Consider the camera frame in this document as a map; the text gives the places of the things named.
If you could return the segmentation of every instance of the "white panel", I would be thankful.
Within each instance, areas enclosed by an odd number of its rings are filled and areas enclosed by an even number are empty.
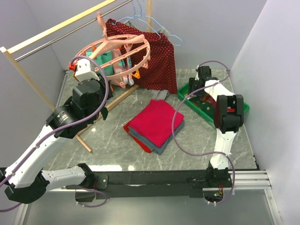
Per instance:
[[[300,2],[269,0],[232,67],[235,93],[260,168],[266,169],[284,223],[299,224]]]

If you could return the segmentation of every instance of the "blue wire hanger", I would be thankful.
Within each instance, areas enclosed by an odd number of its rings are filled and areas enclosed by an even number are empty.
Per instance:
[[[116,21],[116,23],[119,22],[119,21],[121,21],[121,20],[124,20],[124,19],[129,19],[129,21],[130,21],[130,20],[132,20],[134,18],[137,18],[138,20],[140,20],[140,21],[144,22],[145,24],[147,24],[159,36],[159,38],[161,38],[160,34],[156,30],[154,30],[146,21],[144,21],[144,20],[142,20],[142,19],[139,18],[139,17],[142,17],[142,15],[137,15],[136,14],[135,5],[134,5],[133,1],[131,3],[132,3],[132,6],[133,6],[133,9],[134,9],[134,12],[135,12],[135,14],[133,15],[133,17],[126,16],[126,17],[124,17],[124,18]]]
[[[163,26],[162,26],[156,19],[154,19],[153,17],[147,16],[147,15],[145,14],[145,12],[143,11],[143,8],[142,8],[142,6],[141,6],[139,0],[136,0],[136,1],[137,1],[138,5],[139,5],[139,7],[140,7],[141,14],[140,14],[140,15],[137,15],[137,14],[136,14],[135,5],[134,5],[134,3],[133,3],[133,1],[132,1],[131,3],[132,3],[132,6],[133,6],[133,9],[134,9],[134,12],[135,12],[134,15],[133,15],[133,17],[128,17],[128,16],[126,16],[126,17],[124,17],[124,18],[122,18],[122,19],[120,19],[120,20],[118,20],[118,21],[116,21],[116,22],[119,22],[119,21],[124,20],[124,19],[132,20],[132,19],[134,19],[134,18],[137,18],[138,20],[140,20],[140,21],[144,22],[145,24],[147,24],[147,25],[148,25],[148,26],[149,26],[149,27],[150,27],[157,35],[159,35],[159,38],[161,38],[160,34],[158,34],[158,32],[157,32],[156,30],[154,30],[154,29],[153,29],[146,21],[140,19],[139,17],[144,16],[144,17],[146,17],[146,18],[150,18],[150,19],[154,20],[161,28],[162,28]],[[182,45],[182,39],[181,39],[180,37],[178,37],[178,36],[176,36],[176,35],[174,35],[174,34],[169,35],[169,36],[170,36],[170,37],[176,37],[178,40],[180,40],[180,45],[173,45],[173,46],[181,46],[181,45]]]

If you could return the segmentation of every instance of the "red connector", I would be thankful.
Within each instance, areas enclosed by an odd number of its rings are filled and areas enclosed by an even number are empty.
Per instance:
[[[73,63],[73,65],[71,65],[71,62],[69,62],[69,69],[73,70],[75,72],[77,69],[77,65],[75,63]]]

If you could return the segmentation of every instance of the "stack of folded cloths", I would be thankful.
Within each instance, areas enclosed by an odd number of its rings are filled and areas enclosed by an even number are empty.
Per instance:
[[[138,115],[125,126],[125,131],[145,150],[162,154],[172,140],[172,119],[175,110],[163,100],[151,100]],[[184,126],[183,115],[176,114],[175,134]]]

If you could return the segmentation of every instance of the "gray marble table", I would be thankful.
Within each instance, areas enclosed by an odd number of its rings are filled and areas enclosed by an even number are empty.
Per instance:
[[[224,78],[225,70],[212,70],[213,76]],[[59,104],[71,96],[72,88],[77,85],[75,79],[67,73]],[[188,78],[195,76],[194,69],[177,70],[177,85],[183,86]],[[233,90],[229,80],[223,85]],[[112,102],[125,90],[115,88]],[[162,155],[146,153],[123,129],[123,126],[136,116],[153,98],[144,88],[138,88],[125,100],[113,108],[106,121],[99,120],[85,131],[81,138],[93,150],[89,153],[74,138],[44,167],[45,170],[58,170],[72,167],[78,163],[88,164],[94,171],[151,171],[151,170],[195,170],[206,169],[210,156],[193,157],[183,153],[171,141]],[[166,101],[176,108],[180,100],[177,95],[170,95]],[[185,126],[176,135],[180,145],[193,153],[214,150],[216,130],[186,105],[180,112],[184,115]],[[231,159],[236,169],[256,169],[255,158],[245,130],[241,127],[236,135],[231,150]]]

